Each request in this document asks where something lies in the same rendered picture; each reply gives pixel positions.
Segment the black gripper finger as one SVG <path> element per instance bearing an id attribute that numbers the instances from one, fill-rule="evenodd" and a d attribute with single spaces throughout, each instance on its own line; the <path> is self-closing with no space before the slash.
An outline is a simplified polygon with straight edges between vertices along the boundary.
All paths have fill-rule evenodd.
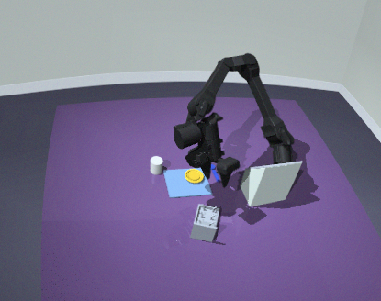
<path id="1" fill-rule="evenodd" d="M 206 176 L 207 180 L 210 179 L 211 175 L 211 162 L 206 162 L 204 165 L 200 166 L 202 172 Z"/>
<path id="2" fill-rule="evenodd" d="M 227 175 L 223 175 L 222 173 L 219 173 L 219 172 L 216 172 L 216 173 L 220 174 L 220 177 L 221 177 L 220 180 L 221 180 L 222 186 L 223 186 L 223 187 L 226 187 L 226 186 L 227 186 L 227 183 L 228 183 L 228 181 L 229 181 L 230 175 L 231 175 L 232 173 L 229 173 L 229 174 L 227 174 Z"/>

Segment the yellow round plate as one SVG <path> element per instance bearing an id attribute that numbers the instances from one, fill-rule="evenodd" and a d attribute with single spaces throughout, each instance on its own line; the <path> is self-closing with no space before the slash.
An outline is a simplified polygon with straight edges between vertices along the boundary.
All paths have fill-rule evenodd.
<path id="1" fill-rule="evenodd" d="M 185 179 L 193 184 L 198 184 L 203 181 L 204 174 L 197 169 L 190 169 L 185 172 Z"/>

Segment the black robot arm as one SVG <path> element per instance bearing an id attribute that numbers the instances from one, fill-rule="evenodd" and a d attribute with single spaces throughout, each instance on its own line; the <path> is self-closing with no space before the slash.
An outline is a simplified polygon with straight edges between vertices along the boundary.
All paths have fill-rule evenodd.
<path id="1" fill-rule="evenodd" d="M 295 162 L 292 157 L 291 145 L 294 137 L 286 129 L 285 123 L 276 115 L 271 101 L 260 79 L 260 67 L 254 55 L 246 53 L 240 56 L 223 58 L 213 70 L 203 89 L 188 103 L 188 115 L 184 124 L 173 126 L 174 142 L 179 149 L 184 149 L 198 143 L 200 140 L 211 141 L 219 137 L 218 121 L 223 118 L 217 113 L 205 117 L 213 110 L 216 93 L 221 87 L 228 72 L 237 71 L 249 84 L 252 94 L 263 115 L 261 130 L 270 147 L 274 147 L 274 164 Z M 201 120 L 197 122 L 198 120 Z M 197 122 L 197 123 L 196 123 Z M 281 144 L 283 143 L 283 144 Z M 213 161 L 210 149 L 201 146 L 185 156 L 189 166 L 199 168 L 208 161 Z M 212 159 L 212 160 L 211 160 Z"/>

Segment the white cylinder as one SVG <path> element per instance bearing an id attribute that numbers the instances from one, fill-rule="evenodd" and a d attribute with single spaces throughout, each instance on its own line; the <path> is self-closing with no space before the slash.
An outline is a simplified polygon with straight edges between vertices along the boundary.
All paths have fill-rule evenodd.
<path id="1" fill-rule="evenodd" d="M 151 158 L 151 173 L 158 175 L 162 172 L 162 158 L 154 156 Z"/>

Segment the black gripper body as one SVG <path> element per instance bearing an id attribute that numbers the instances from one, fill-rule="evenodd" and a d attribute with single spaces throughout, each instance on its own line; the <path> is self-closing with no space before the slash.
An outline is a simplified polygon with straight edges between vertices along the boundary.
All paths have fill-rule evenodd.
<path id="1" fill-rule="evenodd" d="M 228 157 L 226 159 L 221 158 L 221 156 L 225 155 L 225 151 L 221 150 L 220 146 L 220 143 L 222 142 L 223 139 L 218 137 L 217 139 L 211 141 L 200 140 L 198 142 L 198 145 L 201 146 L 203 149 L 210 149 L 213 155 L 213 161 L 210 162 L 214 162 L 217 164 L 217 170 L 219 173 L 227 175 L 240 169 L 240 161 L 231 157 Z"/>

